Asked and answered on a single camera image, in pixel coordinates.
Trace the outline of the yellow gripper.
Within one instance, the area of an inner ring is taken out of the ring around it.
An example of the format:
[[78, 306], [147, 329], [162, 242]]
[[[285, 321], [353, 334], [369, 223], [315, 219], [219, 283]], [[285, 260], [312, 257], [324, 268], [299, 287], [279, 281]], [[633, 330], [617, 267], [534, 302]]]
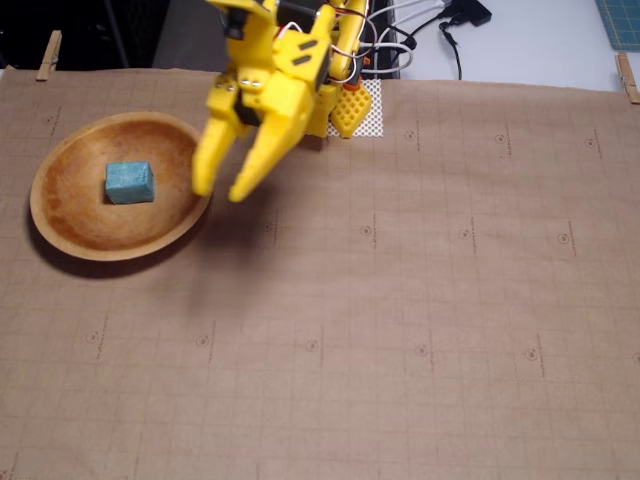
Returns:
[[247, 32], [227, 42], [228, 70], [214, 82], [202, 137], [192, 159], [192, 189], [209, 196], [230, 148], [249, 126], [260, 126], [229, 191], [245, 200], [302, 139], [331, 60], [326, 34]]

